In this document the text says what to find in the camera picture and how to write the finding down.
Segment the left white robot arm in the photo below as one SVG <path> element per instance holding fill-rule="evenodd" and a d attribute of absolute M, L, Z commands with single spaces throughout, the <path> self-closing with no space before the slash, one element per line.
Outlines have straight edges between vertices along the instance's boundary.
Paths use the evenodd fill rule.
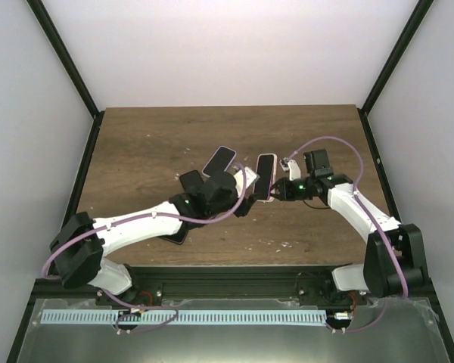
<path fill-rule="evenodd" d="M 243 167 L 235 174 L 218 172 L 199 186 L 135 213 L 96 219 L 86 212 L 77 213 L 51 242 L 51 256 L 42 273 L 68 290 L 89 285 L 112 293 L 122 305 L 132 305 L 140 288 L 131 269 L 108 256 L 143 240 L 174 236 L 231 215 L 247 215 L 256 198 L 246 191 L 258 178 L 252 169 Z"/>

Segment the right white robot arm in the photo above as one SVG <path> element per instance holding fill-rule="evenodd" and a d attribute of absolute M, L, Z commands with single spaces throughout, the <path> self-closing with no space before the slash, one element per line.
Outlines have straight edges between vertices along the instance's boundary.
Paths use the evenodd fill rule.
<path fill-rule="evenodd" d="M 364 262 L 333 269 L 332 278 L 321 286 L 323 300 L 337 305 L 351 290 L 378 298 L 408 296 L 426 285 L 429 277 L 421 230 L 389 216 L 361 194 L 351 178 L 335 173 L 326 150 L 306 152 L 303 158 L 306 177 L 295 160 L 281 160 L 288 176 L 273 184 L 272 196 L 286 202 L 319 199 L 365 242 Z"/>

